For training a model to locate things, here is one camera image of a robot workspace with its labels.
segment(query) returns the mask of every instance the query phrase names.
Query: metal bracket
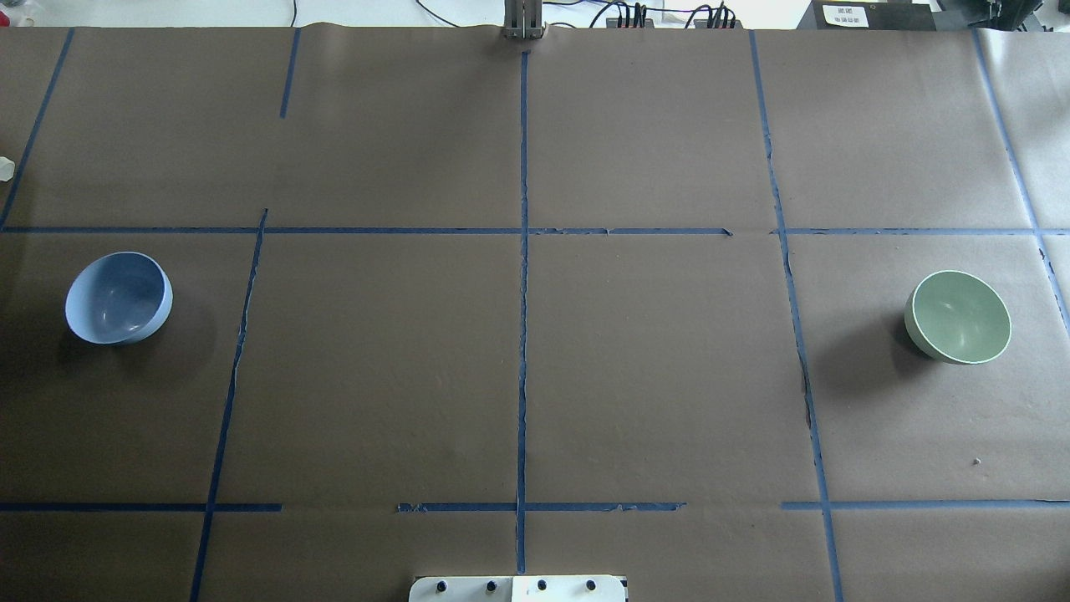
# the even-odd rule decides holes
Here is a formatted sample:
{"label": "metal bracket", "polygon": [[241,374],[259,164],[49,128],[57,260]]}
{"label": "metal bracket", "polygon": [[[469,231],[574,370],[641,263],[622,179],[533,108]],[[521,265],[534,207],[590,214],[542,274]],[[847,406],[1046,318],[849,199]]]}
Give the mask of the metal bracket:
{"label": "metal bracket", "polygon": [[409,602],[627,602],[627,583],[612,575],[421,577]]}
{"label": "metal bracket", "polygon": [[538,40],[542,26],[542,0],[505,0],[502,34],[511,40]]}

